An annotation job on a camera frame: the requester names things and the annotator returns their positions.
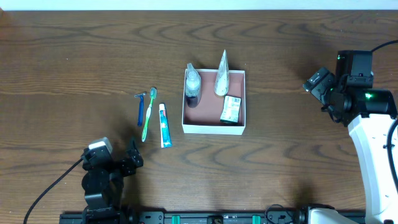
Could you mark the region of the white cosmetic tube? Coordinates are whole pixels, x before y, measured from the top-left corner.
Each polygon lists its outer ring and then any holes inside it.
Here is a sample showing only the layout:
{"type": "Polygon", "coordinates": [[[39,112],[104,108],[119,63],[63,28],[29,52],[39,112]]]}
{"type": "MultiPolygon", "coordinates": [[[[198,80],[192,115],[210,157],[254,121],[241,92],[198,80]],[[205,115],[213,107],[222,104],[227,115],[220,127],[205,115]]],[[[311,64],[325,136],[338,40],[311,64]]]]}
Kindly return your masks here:
{"type": "Polygon", "coordinates": [[[229,65],[226,50],[223,51],[218,72],[216,75],[214,91],[218,96],[225,96],[229,90],[229,65]]]}

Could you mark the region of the blue disposable razor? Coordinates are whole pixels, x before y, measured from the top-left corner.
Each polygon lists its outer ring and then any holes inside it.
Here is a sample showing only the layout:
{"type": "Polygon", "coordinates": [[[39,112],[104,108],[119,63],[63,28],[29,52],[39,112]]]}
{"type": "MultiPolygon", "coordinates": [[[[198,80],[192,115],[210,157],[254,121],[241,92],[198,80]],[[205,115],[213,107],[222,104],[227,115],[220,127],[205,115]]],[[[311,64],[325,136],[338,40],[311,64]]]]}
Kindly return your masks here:
{"type": "Polygon", "coordinates": [[[143,123],[143,118],[144,118],[144,97],[146,96],[146,92],[140,93],[140,94],[136,94],[134,95],[135,98],[139,98],[140,102],[139,102],[139,114],[138,114],[138,119],[137,119],[137,125],[139,127],[142,126],[143,123]]]}

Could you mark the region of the green white toothbrush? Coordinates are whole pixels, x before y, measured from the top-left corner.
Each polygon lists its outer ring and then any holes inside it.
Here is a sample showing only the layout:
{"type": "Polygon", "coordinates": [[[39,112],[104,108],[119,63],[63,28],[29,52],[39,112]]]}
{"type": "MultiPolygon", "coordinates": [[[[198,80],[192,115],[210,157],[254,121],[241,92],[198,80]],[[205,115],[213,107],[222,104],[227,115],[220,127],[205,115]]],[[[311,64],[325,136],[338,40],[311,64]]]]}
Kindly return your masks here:
{"type": "Polygon", "coordinates": [[[150,103],[149,103],[148,109],[146,111],[146,120],[145,120],[144,128],[142,130],[142,138],[141,138],[142,142],[146,141],[147,129],[148,129],[148,125],[149,125],[150,116],[152,113],[152,106],[153,106],[154,100],[156,99],[156,96],[157,96],[157,89],[156,89],[156,87],[152,87],[150,89],[150,103]]]}

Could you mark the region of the green white soap box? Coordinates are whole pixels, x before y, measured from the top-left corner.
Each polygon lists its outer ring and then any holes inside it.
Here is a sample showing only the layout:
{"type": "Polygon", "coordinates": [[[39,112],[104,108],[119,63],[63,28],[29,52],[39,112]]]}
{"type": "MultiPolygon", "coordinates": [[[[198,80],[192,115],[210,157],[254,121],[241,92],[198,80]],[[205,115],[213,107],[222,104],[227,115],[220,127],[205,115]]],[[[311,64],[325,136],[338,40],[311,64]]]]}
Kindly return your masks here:
{"type": "Polygon", "coordinates": [[[225,96],[220,121],[224,123],[238,123],[241,99],[234,96],[225,96]]]}

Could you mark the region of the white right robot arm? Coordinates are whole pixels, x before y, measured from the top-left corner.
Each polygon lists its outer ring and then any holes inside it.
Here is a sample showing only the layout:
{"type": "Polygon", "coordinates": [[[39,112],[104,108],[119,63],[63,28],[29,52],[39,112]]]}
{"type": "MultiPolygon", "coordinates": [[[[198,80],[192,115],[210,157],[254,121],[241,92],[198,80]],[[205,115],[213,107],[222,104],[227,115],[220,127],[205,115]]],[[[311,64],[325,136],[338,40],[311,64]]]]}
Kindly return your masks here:
{"type": "Polygon", "coordinates": [[[325,67],[304,84],[334,123],[348,128],[366,197],[366,223],[397,223],[397,108],[388,90],[349,87],[325,67]]]}

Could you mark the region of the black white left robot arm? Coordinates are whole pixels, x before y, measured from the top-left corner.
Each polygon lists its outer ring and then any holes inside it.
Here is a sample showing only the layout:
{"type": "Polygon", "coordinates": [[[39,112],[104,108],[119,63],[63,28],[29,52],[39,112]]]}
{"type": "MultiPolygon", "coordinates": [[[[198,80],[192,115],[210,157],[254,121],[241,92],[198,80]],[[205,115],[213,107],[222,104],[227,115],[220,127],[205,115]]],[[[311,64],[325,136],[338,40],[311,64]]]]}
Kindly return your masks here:
{"type": "Polygon", "coordinates": [[[85,191],[87,207],[83,211],[83,223],[131,223],[133,216],[121,206],[124,178],[136,173],[143,166],[135,139],[131,139],[126,156],[115,161],[108,138],[92,141],[83,151],[83,169],[87,171],[81,185],[85,191]]]}

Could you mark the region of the clear spray bottle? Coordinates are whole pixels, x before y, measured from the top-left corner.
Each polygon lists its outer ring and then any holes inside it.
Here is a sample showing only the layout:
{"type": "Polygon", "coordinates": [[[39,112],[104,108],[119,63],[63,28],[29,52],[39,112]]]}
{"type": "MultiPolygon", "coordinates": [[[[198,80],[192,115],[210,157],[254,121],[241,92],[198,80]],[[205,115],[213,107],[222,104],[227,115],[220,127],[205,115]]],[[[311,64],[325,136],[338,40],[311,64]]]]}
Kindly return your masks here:
{"type": "Polygon", "coordinates": [[[187,64],[185,99],[190,108],[197,107],[201,99],[201,76],[191,63],[187,64]]]}

